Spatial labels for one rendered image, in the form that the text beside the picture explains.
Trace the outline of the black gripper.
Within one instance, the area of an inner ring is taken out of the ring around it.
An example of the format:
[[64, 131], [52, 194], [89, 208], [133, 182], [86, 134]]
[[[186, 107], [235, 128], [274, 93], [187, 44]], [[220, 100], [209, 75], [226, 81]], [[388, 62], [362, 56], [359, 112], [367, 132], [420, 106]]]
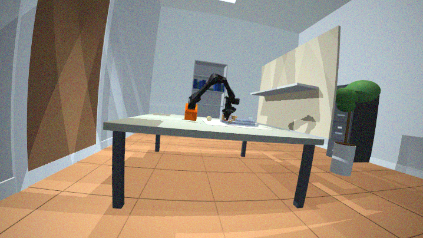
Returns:
[[222, 109], [222, 112], [224, 112], [224, 117], [226, 118], [226, 120], [229, 119], [230, 114], [232, 114], [234, 111], [230, 109], [230, 107], [232, 106], [232, 104], [228, 104], [225, 103], [225, 109]]

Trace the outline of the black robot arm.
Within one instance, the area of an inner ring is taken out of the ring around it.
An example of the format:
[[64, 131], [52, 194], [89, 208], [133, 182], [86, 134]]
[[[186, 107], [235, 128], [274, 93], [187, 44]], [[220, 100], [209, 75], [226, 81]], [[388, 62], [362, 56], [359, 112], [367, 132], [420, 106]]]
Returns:
[[201, 100], [201, 96], [214, 84], [224, 84], [228, 93], [228, 96], [225, 96], [226, 103], [228, 104], [236, 104], [239, 105], [240, 98], [235, 98], [234, 91], [230, 88], [226, 77], [222, 77], [219, 74], [212, 73], [210, 76], [208, 82], [206, 82], [201, 89], [198, 90], [198, 92], [193, 93], [191, 96], [189, 96], [189, 102], [188, 102], [188, 109], [189, 110], [195, 110], [196, 103]]

